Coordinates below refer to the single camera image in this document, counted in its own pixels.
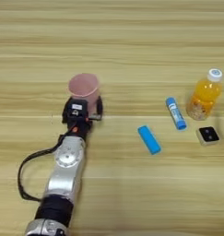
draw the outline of silver metal part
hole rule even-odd
[[[85,142],[78,136],[67,136],[55,152],[56,165],[44,196],[62,195],[75,203],[84,167]]]
[[[62,230],[67,235],[67,228],[63,224],[50,219],[35,219],[27,227],[25,236],[32,234],[54,236],[58,230]]]

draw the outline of robotic arm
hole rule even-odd
[[[100,97],[97,101],[97,114],[90,117],[88,117],[86,100],[69,99],[66,103],[63,123],[67,124],[68,131],[66,136],[59,138],[61,145],[54,152],[53,173],[46,185],[35,219],[26,229],[26,236],[68,235],[68,226],[85,163],[87,135],[92,128],[93,121],[100,121],[101,116],[102,101]]]

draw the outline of orange bottle label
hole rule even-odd
[[[202,101],[196,96],[193,96],[189,103],[188,111],[194,119],[201,121],[209,116],[213,106],[213,101]]]

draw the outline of blue cylinder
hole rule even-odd
[[[183,119],[183,116],[177,106],[175,98],[167,98],[166,103],[167,103],[168,109],[171,113],[171,116],[173,118],[176,128],[178,130],[186,129],[187,124],[185,120]]]

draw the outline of white label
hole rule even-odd
[[[82,110],[82,105],[73,104],[72,109]]]
[[[172,103],[171,105],[169,105],[169,109],[170,110],[177,109],[177,106],[174,103]]]

